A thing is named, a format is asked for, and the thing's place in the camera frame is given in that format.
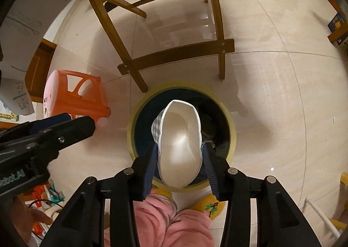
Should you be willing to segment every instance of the white wall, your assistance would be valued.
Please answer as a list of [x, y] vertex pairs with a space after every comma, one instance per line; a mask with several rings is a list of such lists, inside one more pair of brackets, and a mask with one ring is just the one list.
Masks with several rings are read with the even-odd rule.
[[17, 124], [22, 124], [24, 122], [27, 122], [27, 121], [34, 121], [34, 120], [37, 120], [36, 118], [36, 112], [37, 112], [37, 105], [39, 103], [35, 103], [35, 102], [32, 102], [33, 103], [33, 107], [34, 107], [34, 110], [35, 112], [30, 114], [30, 115], [20, 115], [20, 120], [18, 121], [8, 121], [8, 122], [13, 122], [13, 123], [17, 123]]
[[46, 34], [43, 36], [46, 40], [53, 42], [60, 25], [75, 2], [76, 0], [71, 0], [71, 2], [68, 3], [67, 6], [58, 14], [56, 19], [46, 31]]

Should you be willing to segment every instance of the wooden cabinet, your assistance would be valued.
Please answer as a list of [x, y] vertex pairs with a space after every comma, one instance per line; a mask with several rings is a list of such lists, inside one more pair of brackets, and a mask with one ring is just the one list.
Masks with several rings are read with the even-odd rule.
[[25, 76], [25, 85], [33, 102], [44, 102], [44, 90], [51, 65], [52, 57], [57, 45], [42, 39], [36, 50]]

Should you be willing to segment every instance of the yellow object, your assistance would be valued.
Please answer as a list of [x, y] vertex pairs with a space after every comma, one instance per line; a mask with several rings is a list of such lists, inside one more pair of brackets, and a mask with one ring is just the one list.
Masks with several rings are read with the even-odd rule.
[[12, 120], [12, 121], [18, 121], [20, 119], [20, 116], [14, 113], [11, 113], [11, 114], [0, 113], [0, 118]]
[[348, 173], [344, 172], [341, 174], [341, 182], [348, 185]]
[[337, 22], [335, 23], [335, 28], [338, 29], [338, 28], [340, 28], [340, 27], [341, 27], [341, 23], [340, 23], [339, 21], [337, 21]]
[[[143, 97], [143, 99], [137, 104], [136, 108], [133, 110], [132, 109], [132, 117], [130, 119], [130, 122], [128, 124], [128, 129], [127, 129], [127, 143], [128, 143], [128, 149], [130, 156], [132, 160], [135, 160], [136, 157], [138, 157], [136, 149], [135, 149], [135, 143], [134, 143], [134, 129], [135, 129], [135, 124], [136, 120], [139, 116], [139, 113], [143, 109], [143, 107], [146, 105], [146, 103], [151, 100], [154, 96], [156, 96], [159, 93], [162, 93], [166, 90], [169, 89], [176, 89], [176, 88], [184, 88], [184, 89], [192, 89], [195, 91], [198, 91], [209, 98], [211, 98], [221, 109], [223, 112], [228, 126], [230, 130], [230, 146], [228, 148], [228, 153], [226, 156], [227, 162], [230, 164], [232, 161], [232, 157], [234, 155], [234, 150], [236, 149], [236, 141], [237, 141], [237, 134], [236, 134], [236, 128], [234, 126], [234, 122], [231, 116], [230, 111], [226, 108], [226, 106], [222, 103], [220, 98], [210, 89], [207, 87], [204, 87], [202, 85], [194, 84], [191, 82], [183, 82], [183, 81], [177, 81], [177, 82], [170, 82], [170, 83], [165, 83], [162, 84], [158, 87], [152, 88], [149, 90], [146, 95]], [[199, 191], [203, 188], [206, 188], [209, 186], [209, 180], [205, 180], [202, 182], [199, 182], [197, 184], [191, 184], [188, 185], [184, 188], [175, 188], [175, 187], [169, 187], [163, 184], [163, 182], [156, 177], [154, 177], [152, 183], [156, 185], [157, 187], [163, 188], [163, 189], [168, 189], [172, 192], [192, 192], [192, 191]]]
[[169, 190], [159, 188], [159, 187], [156, 187], [154, 185], [152, 185], [152, 187], [151, 187], [150, 194], [157, 194], [157, 195], [166, 196], [169, 200], [173, 200], [173, 196]]
[[196, 210], [206, 214], [211, 220], [221, 214], [226, 202], [219, 202], [213, 194], [208, 194], [198, 200], [190, 210]]
[[346, 227], [347, 227], [347, 224], [346, 224], [346, 223], [339, 222], [338, 220], [330, 219], [330, 222], [332, 222], [332, 224], [333, 224], [338, 230], [340, 230], [340, 229], [345, 230]]

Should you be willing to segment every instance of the beige floor tile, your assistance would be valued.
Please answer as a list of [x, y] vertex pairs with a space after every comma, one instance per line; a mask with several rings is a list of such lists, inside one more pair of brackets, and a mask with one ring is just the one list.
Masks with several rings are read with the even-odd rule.
[[236, 52], [286, 51], [271, 20], [257, 0], [219, 0], [225, 38]]
[[336, 11], [327, 0], [258, 0], [288, 52], [346, 57], [327, 36]]
[[[222, 238], [222, 234], [223, 234], [223, 228], [222, 229], [212, 229], [211, 232], [213, 234], [215, 247], [220, 247], [221, 238]], [[250, 226], [250, 247], [256, 247], [257, 232], [258, 232], [257, 224], [252, 224]]]
[[223, 208], [223, 211], [220, 215], [218, 215], [213, 221], [211, 225], [211, 229], [221, 229], [225, 226], [226, 221], [226, 213], [227, 213], [227, 203], [225, 204], [225, 207]]
[[[141, 72], [149, 89], [190, 81], [213, 90], [232, 113], [237, 147], [231, 166], [248, 176], [274, 175], [296, 203], [305, 169], [305, 125], [299, 88], [286, 53], [227, 55], [219, 81], [216, 57], [197, 58]], [[132, 108], [144, 96], [132, 81]]]
[[251, 209], [251, 221], [250, 223], [256, 224], [258, 223], [258, 209], [256, 206], [256, 199], [250, 199], [250, 209]]
[[50, 163], [51, 177], [66, 197], [88, 176], [105, 179], [132, 165], [127, 149], [129, 79], [128, 76], [102, 84], [110, 117], [102, 126], [97, 124], [91, 138], [60, 151], [59, 157]]
[[133, 58], [216, 38], [210, 6], [203, 0], [158, 0], [142, 8], [147, 18], [137, 18]]
[[307, 135], [306, 173], [300, 207], [339, 185], [348, 167], [348, 78], [342, 60], [289, 54], [299, 82]]
[[215, 247], [220, 247], [221, 238], [222, 238], [222, 234], [223, 234], [223, 228], [221, 228], [221, 229], [212, 229], [211, 232], [213, 234]]

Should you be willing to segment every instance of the round tray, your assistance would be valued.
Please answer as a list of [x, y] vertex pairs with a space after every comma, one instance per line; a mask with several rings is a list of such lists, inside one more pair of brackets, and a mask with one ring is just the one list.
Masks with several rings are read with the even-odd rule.
[[[211, 90], [187, 82], [163, 84], [149, 91], [138, 103], [127, 131], [128, 147], [132, 159], [145, 155], [151, 142], [154, 141], [151, 133], [154, 119], [174, 99], [191, 103], [198, 107], [199, 112], [206, 113], [213, 120], [217, 125], [216, 135], [213, 138], [216, 154], [230, 163], [236, 148], [236, 129], [230, 112]], [[159, 177], [158, 169], [155, 171], [152, 183], [173, 192], [200, 190], [209, 185], [203, 164], [197, 177], [182, 189], [165, 186]]]

